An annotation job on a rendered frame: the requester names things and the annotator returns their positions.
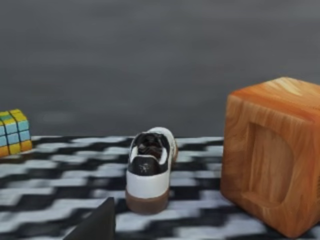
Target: black and white checkered floor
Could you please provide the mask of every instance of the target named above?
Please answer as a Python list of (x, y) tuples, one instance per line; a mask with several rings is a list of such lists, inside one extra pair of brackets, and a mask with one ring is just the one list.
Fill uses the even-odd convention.
[[(168, 208), (127, 209), (131, 137), (33, 137), (31, 152), (0, 162), (0, 240), (61, 240), (107, 197), (116, 200), (117, 240), (284, 239), (220, 192), (221, 137), (178, 138)], [(320, 239), (320, 225), (301, 239)]]

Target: gray wall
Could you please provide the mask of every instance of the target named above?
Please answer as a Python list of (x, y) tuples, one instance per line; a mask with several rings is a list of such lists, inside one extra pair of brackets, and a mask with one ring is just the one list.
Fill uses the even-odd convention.
[(222, 136), (227, 94), (320, 83), (318, 0), (1, 0), (0, 109), (33, 135)]

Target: rubik's cube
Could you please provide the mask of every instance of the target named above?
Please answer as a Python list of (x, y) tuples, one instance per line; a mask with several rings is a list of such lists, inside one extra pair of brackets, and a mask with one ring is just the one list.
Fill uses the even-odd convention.
[(0, 112), (0, 157), (31, 149), (27, 117), (19, 109)]

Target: brown shoe sole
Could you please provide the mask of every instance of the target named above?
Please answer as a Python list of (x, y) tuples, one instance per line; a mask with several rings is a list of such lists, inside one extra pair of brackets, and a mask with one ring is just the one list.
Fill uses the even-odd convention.
[[(178, 158), (178, 146), (177, 142), (175, 142), (176, 153), (172, 159), (171, 166), (174, 165)], [(162, 212), (168, 205), (169, 199), (169, 187), (165, 191), (164, 194), (152, 197), (152, 198), (138, 198), (132, 196), (128, 193), (127, 189), (125, 189), (125, 201), (128, 208), (137, 214), (141, 215), (152, 215)]]

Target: puzzle cube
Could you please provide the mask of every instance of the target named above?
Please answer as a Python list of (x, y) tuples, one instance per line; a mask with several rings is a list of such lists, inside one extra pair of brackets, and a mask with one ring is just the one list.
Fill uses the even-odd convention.
[(320, 86), (288, 77), (227, 98), (221, 193), (289, 238), (320, 220)]
[(32, 149), (29, 122), (19, 109), (0, 112), (0, 157)]

